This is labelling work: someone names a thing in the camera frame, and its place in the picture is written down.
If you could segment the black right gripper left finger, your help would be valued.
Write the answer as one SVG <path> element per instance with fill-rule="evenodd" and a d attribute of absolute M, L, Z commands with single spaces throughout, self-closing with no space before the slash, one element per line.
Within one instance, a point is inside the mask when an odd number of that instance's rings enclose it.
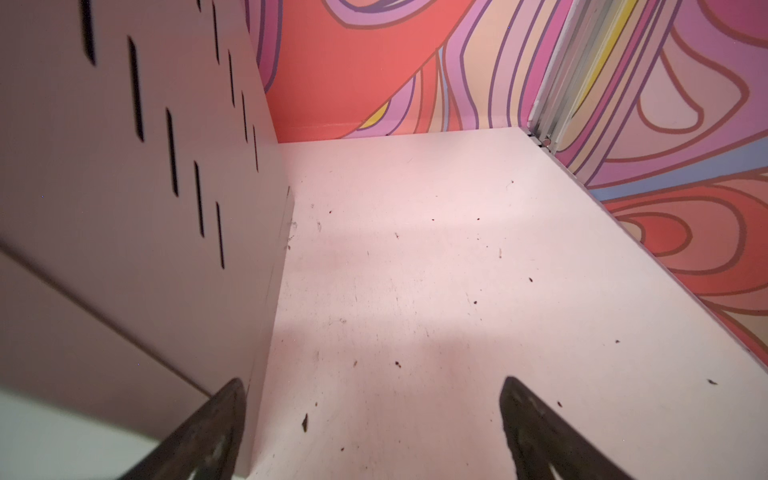
<path fill-rule="evenodd" d="M 244 385 L 233 378 L 121 478 L 231 479 L 245 413 Z"/>

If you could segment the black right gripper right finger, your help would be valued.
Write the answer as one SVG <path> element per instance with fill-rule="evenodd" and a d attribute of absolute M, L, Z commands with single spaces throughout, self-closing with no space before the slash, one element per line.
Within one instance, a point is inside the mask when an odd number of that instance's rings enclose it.
<path fill-rule="evenodd" d="M 499 407 L 519 479 L 628 479 L 630 476 L 516 377 Z"/>

